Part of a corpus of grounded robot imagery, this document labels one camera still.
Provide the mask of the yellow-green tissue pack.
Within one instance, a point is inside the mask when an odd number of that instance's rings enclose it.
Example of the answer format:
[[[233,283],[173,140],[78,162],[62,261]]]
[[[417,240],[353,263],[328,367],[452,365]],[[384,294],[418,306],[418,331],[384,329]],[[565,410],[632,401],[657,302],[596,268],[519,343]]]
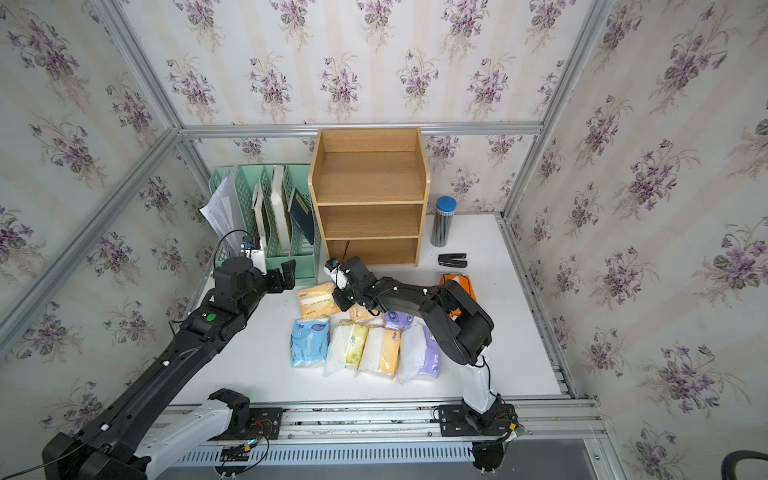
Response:
[[[341,370],[356,371],[361,363],[370,327],[364,323],[343,320],[331,332],[324,376]]]

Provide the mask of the blue tissue pack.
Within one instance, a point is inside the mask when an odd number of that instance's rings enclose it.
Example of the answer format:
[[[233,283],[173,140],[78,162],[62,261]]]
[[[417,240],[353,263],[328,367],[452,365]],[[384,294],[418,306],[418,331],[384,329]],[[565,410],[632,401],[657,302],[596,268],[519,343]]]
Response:
[[[293,368],[323,366],[330,342],[330,319],[296,320],[290,336],[290,362]]]

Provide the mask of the orange-yellow tissue pack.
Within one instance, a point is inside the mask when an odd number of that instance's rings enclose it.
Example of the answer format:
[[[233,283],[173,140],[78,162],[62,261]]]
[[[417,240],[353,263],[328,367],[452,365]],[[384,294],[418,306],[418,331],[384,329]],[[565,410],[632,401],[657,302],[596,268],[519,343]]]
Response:
[[[358,371],[383,378],[393,378],[397,371],[400,345],[400,331],[384,327],[371,327]]]

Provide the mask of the white purple tissue pack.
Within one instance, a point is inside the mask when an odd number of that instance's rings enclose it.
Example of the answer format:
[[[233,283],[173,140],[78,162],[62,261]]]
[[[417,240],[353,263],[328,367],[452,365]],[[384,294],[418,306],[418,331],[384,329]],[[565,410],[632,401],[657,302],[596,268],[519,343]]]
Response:
[[[435,380],[441,371],[440,349],[430,330],[416,324],[401,336],[397,378],[401,384]]]

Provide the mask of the orange tissue pack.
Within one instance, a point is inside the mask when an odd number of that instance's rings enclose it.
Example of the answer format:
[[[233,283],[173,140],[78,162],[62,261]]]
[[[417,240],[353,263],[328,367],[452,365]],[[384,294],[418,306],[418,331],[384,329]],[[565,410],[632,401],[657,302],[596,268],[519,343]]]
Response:
[[[471,279],[467,275],[443,274],[438,299],[449,320],[476,315],[479,311]]]

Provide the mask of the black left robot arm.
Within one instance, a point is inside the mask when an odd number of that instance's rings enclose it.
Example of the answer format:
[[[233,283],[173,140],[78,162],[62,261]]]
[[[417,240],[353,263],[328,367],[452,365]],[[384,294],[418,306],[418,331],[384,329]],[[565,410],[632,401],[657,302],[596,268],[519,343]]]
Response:
[[[47,443],[45,477],[155,479],[212,438],[248,433],[250,400],[227,388],[156,434],[149,430],[183,387],[246,328],[266,294],[294,288],[295,268],[295,261],[288,261],[261,271],[244,256],[215,268],[213,288],[147,370],[77,433],[59,433]]]

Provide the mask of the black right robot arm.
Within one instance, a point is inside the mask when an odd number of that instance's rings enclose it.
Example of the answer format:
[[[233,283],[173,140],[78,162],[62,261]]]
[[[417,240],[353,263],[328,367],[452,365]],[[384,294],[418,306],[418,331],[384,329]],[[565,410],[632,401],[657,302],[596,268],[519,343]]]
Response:
[[[419,286],[378,277],[358,257],[345,262],[332,258],[324,271],[334,284],[334,301],[343,311],[359,305],[373,315],[393,311],[422,319],[442,353],[462,367],[463,404],[477,415],[499,409],[501,401],[493,391],[485,359],[494,322],[459,283]]]

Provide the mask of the wooden three-tier shelf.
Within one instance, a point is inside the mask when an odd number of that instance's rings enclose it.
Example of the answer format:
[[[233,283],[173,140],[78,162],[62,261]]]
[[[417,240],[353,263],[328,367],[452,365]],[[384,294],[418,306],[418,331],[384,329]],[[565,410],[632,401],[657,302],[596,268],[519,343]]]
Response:
[[[419,263],[431,186],[419,128],[321,129],[308,185],[330,258]]]

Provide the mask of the dark blue booklet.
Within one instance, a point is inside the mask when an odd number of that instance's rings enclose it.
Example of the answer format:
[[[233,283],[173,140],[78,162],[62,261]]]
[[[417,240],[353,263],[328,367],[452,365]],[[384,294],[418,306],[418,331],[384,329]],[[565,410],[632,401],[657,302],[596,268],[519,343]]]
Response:
[[[292,221],[299,227],[307,242],[310,245],[313,245],[315,243],[313,210],[296,188],[291,190],[288,202],[288,212]]]

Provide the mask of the white paper sheets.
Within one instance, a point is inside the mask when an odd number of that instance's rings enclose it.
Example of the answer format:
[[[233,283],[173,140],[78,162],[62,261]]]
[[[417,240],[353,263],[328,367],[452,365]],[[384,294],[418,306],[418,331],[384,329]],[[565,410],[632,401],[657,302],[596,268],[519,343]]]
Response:
[[[200,213],[214,229],[219,239],[230,254],[241,252],[242,241],[245,237],[245,222],[241,212],[236,192],[237,169],[225,169],[215,187],[211,190],[208,203],[200,209]]]

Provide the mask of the black stapler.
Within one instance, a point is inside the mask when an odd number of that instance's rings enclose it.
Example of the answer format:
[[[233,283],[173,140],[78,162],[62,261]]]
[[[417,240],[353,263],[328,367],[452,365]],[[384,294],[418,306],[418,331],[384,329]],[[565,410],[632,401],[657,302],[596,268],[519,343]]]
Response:
[[[446,253],[437,257],[438,264],[449,268],[462,269],[468,266],[466,253]]]

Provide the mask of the blue-lidded cylindrical container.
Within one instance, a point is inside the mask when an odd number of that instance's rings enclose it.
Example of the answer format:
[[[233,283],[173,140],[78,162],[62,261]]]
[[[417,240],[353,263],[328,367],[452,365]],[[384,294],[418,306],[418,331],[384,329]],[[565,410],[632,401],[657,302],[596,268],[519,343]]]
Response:
[[[435,204],[435,216],[431,233],[431,244],[437,248],[447,244],[451,223],[458,203],[450,196],[441,196]]]

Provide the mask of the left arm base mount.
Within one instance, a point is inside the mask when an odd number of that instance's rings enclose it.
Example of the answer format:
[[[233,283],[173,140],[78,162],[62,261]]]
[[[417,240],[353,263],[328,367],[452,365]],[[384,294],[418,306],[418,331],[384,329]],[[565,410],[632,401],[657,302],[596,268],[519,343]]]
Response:
[[[264,435],[269,440],[276,440],[279,435],[283,409],[280,407],[254,407],[245,394],[221,388],[208,396],[226,405],[231,416],[229,424],[212,440],[248,440]]]

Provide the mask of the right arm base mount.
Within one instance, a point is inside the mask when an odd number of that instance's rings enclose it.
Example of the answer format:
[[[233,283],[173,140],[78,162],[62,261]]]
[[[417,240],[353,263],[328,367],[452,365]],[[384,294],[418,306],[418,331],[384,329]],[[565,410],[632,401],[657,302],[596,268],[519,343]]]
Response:
[[[488,411],[478,413],[464,402],[440,405],[433,410],[442,437],[502,437],[515,432],[520,422],[514,407],[495,400]]]

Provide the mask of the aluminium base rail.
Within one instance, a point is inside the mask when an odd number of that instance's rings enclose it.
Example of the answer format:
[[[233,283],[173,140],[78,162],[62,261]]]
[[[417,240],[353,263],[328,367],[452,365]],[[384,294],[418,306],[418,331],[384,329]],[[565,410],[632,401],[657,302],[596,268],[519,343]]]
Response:
[[[255,403],[246,433],[185,440],[170,464],[218,468],[240,476],[253,465],[331,466],[476,462],[499,471],[483,442],[507,439],[505,464],[524,443],[571,442],[598,479],[625,473],[593,402],[568,396],[507,398],[489,432],[464,425],[458,401]]]

